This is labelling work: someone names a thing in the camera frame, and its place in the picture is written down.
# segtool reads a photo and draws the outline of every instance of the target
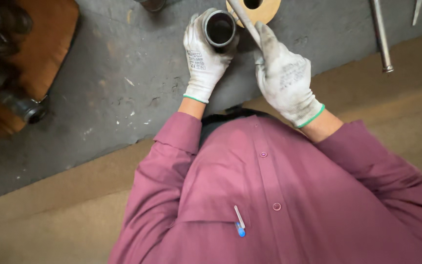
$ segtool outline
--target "green glove cuff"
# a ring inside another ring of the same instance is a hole
[[[325,110],[325,105],[322,104],[322,108],[320,109],[320,111],[311,119],[309,119],[307,122],[301,124],[300,126],[297,126],[296,128],[302,128],[308,125],[308,123],[312,122],[315,118],[317,118],[323,111]]]
[[[187,98],[190,98],[190,99],[193,99],[193,100],[197,100],[198,102],[201,102],[201,103],[203,103],[203,104],[208,104],[207,102],[203,102],[203,101],[200,101],[200,100],[198,100],[198,99],[196,99],[196,98],[193,98],[193,97],[191,97],[191,96],[188,96],[188,95],[183,95],[184,97],[187,97]]]

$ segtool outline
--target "blue pen cap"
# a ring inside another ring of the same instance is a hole
[[[245,230],[241,227],[240,223],[236,222],[235,227],[237,227],[237,231],[239,232],[240,237],[245,236]]]
[[[239,236],[244,237],[245,236],[245,230],[243,230],[243,228],[239,228]]]

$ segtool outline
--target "white work glove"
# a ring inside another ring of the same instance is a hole
[[[255,27],[263,50],[255,52],[258,86],[274,109],[301,128],[325,109],[310,89],[310,61],[290,52],[267,25],[258,21]]]
[[[216,83],[221,79],[237,51],[239,36],[217,53],[204,36],[203,24],[208,16],[217,9],[208,9],[202,15],[194,14],[185,30],[183,45],[187,53],[190,81],[183,95],[197,101],[208,103]]]

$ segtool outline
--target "shirt sleeve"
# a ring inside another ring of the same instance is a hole
[[[120,236],[109,264],[141,263],[177,218],[185,176],[198,152],[201,122],[177,112],[135,171]]]
[[[344,124],[316,147],[353,175],[422,241],[422,173],[386,150],[362,121]]]

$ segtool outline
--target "floor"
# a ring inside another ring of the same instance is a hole
[[[177,110],[188,82],[182,46],[188,19],[225,8],[224,0],[167,0],[151,14],[133,0],[77,2],[82,16],[51,88],[50,113],[0,141],[0,196],[154,135]],[[422,9],[411,27],[414,1],[382,4],[391,45],[422,35]],[[291,51],[312,61],[313,75],[376,51],[368,0],[284,0],[268,25]],[[241,34],[239,53],[208,113],[260,95],[255,45]]]
[[[422,170],[422,37],[391,53],[395,73],[380,74],[380,56],[371,55],[317,75],[312,88],[343,121],[362,119],[387,148]],[[262,97],[244,107],[281,118]],[[106,263],[133,171],[152,144],[143,140],[1,196],[0,264]]]

